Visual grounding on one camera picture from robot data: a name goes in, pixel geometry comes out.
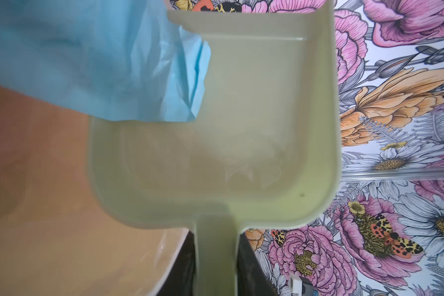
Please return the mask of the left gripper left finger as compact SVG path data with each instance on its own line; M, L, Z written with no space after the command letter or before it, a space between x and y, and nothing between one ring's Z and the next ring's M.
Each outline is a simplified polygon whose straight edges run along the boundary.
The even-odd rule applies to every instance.
M189 232L157 296L192 296L195 274L194 235Z

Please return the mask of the green dustpan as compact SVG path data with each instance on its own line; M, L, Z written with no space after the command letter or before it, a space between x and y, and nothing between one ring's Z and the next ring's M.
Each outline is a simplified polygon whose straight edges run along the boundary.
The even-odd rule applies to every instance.
M101 207L135 228L187 228L197 296L235 296L240 235L293 229L332 202L341 175L334 5L298 13L169 11L211 49L187 123L90 121Z

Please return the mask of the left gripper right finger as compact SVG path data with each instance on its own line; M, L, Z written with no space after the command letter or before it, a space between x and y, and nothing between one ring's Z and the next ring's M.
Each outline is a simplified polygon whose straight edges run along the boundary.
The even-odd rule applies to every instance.
M238 295L277 296L272 284L266 279L245 234L239 237Z

